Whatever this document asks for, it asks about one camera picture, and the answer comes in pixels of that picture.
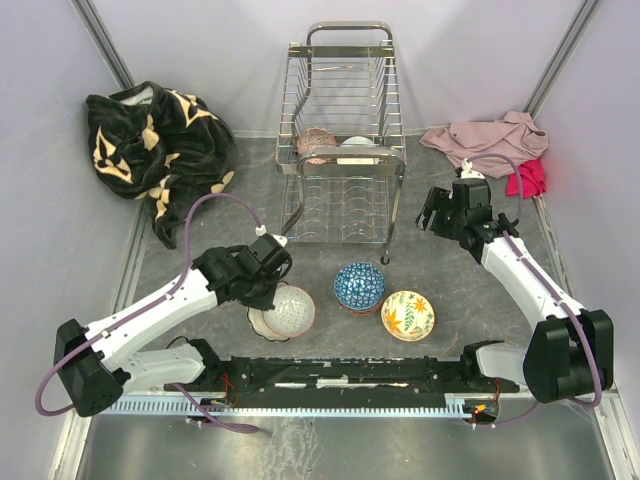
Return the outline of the blue triangle patterned bowl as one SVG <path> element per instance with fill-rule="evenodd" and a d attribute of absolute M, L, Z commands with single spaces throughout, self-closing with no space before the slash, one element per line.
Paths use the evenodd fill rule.
<path fill-rule="evenodd" d="M 352 262 L 337 273 L 333 290 L 341 305 L 366 309 L 383 299 L 386 282 L 376 266 L 366 262 Z"/>

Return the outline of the plain white bowl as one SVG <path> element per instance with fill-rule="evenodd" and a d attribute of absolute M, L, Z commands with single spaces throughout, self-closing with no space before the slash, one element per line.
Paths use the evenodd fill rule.
<path fill-rule="evenodd" d="M 361 147 L 374 147 L 375 142 L 368 137 L 365 136 L 352 136 L 347 138 L 341 143 L 342 147 L 352 147 L 352 146 L 361 146 Z"/>

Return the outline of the red patterned bowl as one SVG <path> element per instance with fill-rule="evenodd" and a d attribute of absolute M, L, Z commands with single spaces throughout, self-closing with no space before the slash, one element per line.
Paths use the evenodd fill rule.
<path fill-rule="evenodd" d="M 300 133 L 295 142 L 295 151 L 302 154 L 315 148 L 335 147 L 337 145 L 335 136 L 323 128 L 309 128 Z"/>

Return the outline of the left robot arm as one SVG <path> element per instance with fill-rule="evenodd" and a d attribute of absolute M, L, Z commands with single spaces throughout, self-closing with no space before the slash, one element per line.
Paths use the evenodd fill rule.
<path fill-rule="evenodd" d="M 54 363 L 76 413 L 94 416 L 124 394 L 152 387 L 215 387 L 222 362 L 206 340 L 155 351 L 145 347 L 227 302 L 273 309 L 278 284 L 292 267 L 286 245 L 285 237 L 265 233 L 251 245 L 210 248 L 180 276 L 126 309 L 87 326 L 75 319 L 61 325 Z"/>

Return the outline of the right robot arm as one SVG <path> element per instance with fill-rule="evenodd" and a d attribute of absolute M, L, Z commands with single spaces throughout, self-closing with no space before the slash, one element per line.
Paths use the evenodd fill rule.
<path fill-rule="evenodd" d="M 431 188 L 416 225 L 457 242 L 500 282 L 532 329 L 526 347 L 504 341 L 467 346 L 468 360 L 458 368 L 463 386 L 481 391 L 500 378 L 525 386 L 541 404 L 601 402 L 613 384 L 611 318 L 584 307 L 540 267 L 518 223 L 494 213 L 486 180 L 457 179 L 448 189 Z"/>

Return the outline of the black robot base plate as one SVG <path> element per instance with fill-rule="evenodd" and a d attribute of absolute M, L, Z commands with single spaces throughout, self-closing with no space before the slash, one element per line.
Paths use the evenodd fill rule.
<path fill-rule="evenodd" d="M 233 357 L 185 385 L 190 393 L 229 393 L 231 403 L 256 391 L 284 388 L 414 388 L 429 393 L 518 393 L 516 383 L 481 375 L 470 363 L 431 357 L 293 359 Z"/>

